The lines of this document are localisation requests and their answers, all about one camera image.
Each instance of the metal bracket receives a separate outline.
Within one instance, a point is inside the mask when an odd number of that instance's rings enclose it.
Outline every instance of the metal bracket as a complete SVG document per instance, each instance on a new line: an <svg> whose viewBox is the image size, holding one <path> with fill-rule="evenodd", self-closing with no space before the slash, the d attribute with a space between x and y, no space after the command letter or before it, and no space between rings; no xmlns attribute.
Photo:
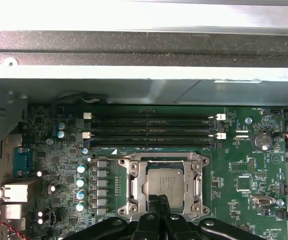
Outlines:
<svg viewBox="0 0 288 240"><path fill-rule="evenodd" d="M149 163L169 163L182 165L184 169L184 206L179 214L193 220L210 213L202 200L202 168L210 163L210 159L194 152L136 152L122 158L106 158L118 160L118 164L127 170L127 202L118 209L120 216L130 218L145 214L147 196L143 193L143 185L147 182L146 168Z"/></svg>

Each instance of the black chip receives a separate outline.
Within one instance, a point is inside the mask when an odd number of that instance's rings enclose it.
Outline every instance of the black chip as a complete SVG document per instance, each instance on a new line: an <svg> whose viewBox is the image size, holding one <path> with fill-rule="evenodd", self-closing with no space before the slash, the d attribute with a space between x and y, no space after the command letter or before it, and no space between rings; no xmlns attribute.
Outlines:
<svg viewBox="0 0 288 240"><path fill-rule="evenodd" d="M43 118L42 117L35 118L35 123L42 124L43 123Z"/></svg>
<svg viewBox="0 0 288 240"><path fill-rule="evenodd" d="M69 223L72 225L76 225L78 223L78 217L70 217Z"/></svg>
<svg viewBox="0 0 288 240"><path fill-rule="evenodd" d="M67 176L67 177L66 177L66 181L67 181L67 183L69 183L69 184L73 184L74 181L75 181L75 178L74 178L74 176Z"/></svg>
<svg viewBox="0 0 288 240"><path fill-rule="evenodd" d="M55 204L60 204L60 198L59 198L59 197L55 198L55 199L54 199L54 203L55 203Z"/></svg>
<svg viewBox="0 0 288 240"><path fill-rule="evenodd" d="M75 136L70 135L69 138L68 138L68 141L69 141L70 143L75 143L75 142L76 142Z"/></svg>
<svg viewBox="0 0 288 240"><path fill-rule="evenodd" d="M59 163L59 157L58 156L54 156L54 157L52 157L52 163L54 163L54 164L58 164Z"/></svg>
<svg viewBox="0 0 288 240"><path fill-rule="evenodd" d="M38 158L46 158L46 152L44 152L44 151L39 151L39 152L37 153L37 157L38 157Z"/></svg>

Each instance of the capacitor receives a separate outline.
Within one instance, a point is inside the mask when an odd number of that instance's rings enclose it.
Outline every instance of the capacitor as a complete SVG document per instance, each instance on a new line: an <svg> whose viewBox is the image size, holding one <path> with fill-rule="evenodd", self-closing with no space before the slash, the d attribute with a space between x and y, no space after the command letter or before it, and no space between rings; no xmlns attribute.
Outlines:
<svg viewBox="0 0 288 240"><path fill-rule="evenodd" d="M88 153L88 149L87 148L83 148L82 149L82 154L87 154Z"/></svg>
<svg viewBox="0 0 288 240"><path fill-rule="evenodd" d="M37 172L37 176L41 177L41 176L46 176L49 174L49 171L47 169L44 169L42 171L38 171Z"/></svg>
<svg viewBox="0 0 288 240"><path fill-rule="evenodd" d="M77 167L77 172L79 172L80 174L84 173L87 169L86 164L82 163Z"/></svg>
<svg viewBox="0 0 288 240"><path fill-rule="evenodd" d="M253 148L259 151L267 151L273 147L273 138L266 131L255 133L251 138Z"/></svg>
<svg viewBox="0 0 288 240"><path fill-rule="evenodd" d="M76 210L81 212L82 210L84 210L86 207L86 202L85 201L80 201L77 205L76 205Z"/></svg>
<svg viewBox="0 0 288 240"><path fill-rule="evenodd" d="M49 207L44 208L42 211L39 211L39 212L37 213L37 214L38 214L38 217L41 218L43 215L49 213L49 211L50 211Z"/></svg>
<svg viewBox="0 0 288 240"><path fill-rule="evenodd" d="M46 222L49 219L50 219L50 215L49 214L45 214L41 218L38 219L38 224L43 224L44 222Z"/></svg>
<svg viewBox="0 0 288 240"><path fill-rule="evenodd" d="M59 130L64 130L65 127L66 127L66 125L65 125L63 122L60 122L60 123L57 124L57 128L58 128Z"/></svg>
<svg viewBox="0 0 288 240"><path fill-rule="evenodd" d="M59 188L61 188L61 187L62 187L62 185L61 185L60 183L57 183L57 184L52 185L52 186L50 187L50 191L54 192L54 191L56 191L57 189L59 189Z"/></svg>
<svg viewBox="0 0 288 240"><path fill-rule="evenodd" d="M60 139L63 139L66 136L66 133L64 131L58 131L57 132L57 137Z"/></svg>
<svg viewBox="0 0 288 240"><path fill-rule="evenodd" d="M62 234L60 234L60 235L58 236L57 240L63 240L63 239L65 239L66 237L67 237L67 235L64 234L64 233L62 233Z"/></svg>
<svg viewBox="0 0 288 240"><path fill-rule="evenodd" d="M84 177L81 177L76 181L76 185L81 188L83 185L85 185L86 182L87 180Z"/></svg>
<svg viewBox="0 0 288 240"><path fill-rule="evenodd" d="M84 199L84 197L87 195L87 193L86 193L86 191L85 190L80 190L78 193L77 193L77 196L76 196L76 198L78 199L78 200L82 200L82 199Z"/></svg>

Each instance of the motherboard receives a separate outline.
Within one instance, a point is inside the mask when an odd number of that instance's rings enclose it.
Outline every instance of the motherboard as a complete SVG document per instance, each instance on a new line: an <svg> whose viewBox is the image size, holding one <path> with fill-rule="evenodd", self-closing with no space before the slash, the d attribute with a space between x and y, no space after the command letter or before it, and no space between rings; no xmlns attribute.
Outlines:
<svg viewBox="0 0 288 240"><path fill-rule="evenodd" d="M287 239L283 114L259 107L30 106L13 177L42 179L33 238L136 219L165 194L193 223L216 218Z"/></svg>

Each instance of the cpu socket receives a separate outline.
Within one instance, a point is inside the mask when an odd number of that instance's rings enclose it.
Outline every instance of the cpu socket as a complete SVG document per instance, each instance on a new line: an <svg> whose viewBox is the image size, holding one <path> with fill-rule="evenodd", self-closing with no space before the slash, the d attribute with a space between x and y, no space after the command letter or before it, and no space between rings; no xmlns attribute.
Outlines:
<svg viewBox="0 0 288 240"><path fill-rule="evenodd" d="M127 170L127 202L122 217L147 213L149 195L167 195L173 213L193 220L210 213L203 205L202 168L209 158L194 152L136 152L118 159Z"/></svg>

